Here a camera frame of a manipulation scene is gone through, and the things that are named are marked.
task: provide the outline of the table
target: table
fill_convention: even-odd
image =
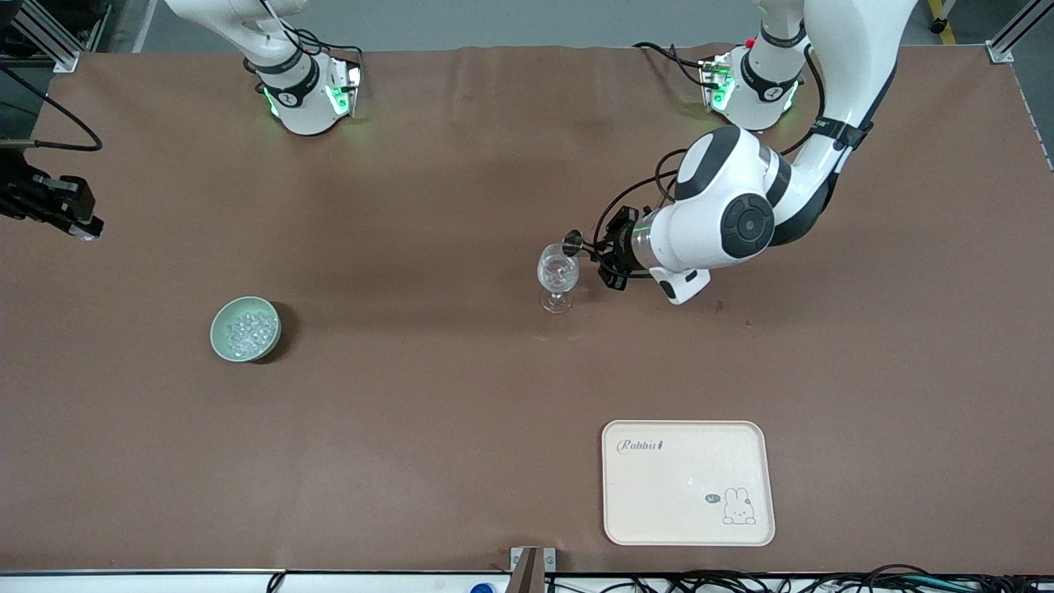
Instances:
[[[364,118],[304,138],[236,55],[83,56],[51,93],[105,147],[31,162],[90,179],[103,239],[0,221],[0,567],[547,545],[575,571],[1052,572],[1054,181],[1012,71],[905,47],[805,238],[681,308],[589,271],[550,317],[542,246],[720,123],[680,76],[636,50],[368,54]],[[37,136],[77,137],[52,110]],[[209,322],[249,293],[284,343],[226,363]],[[756,422],[773,543],[607,541],[616,419]]]

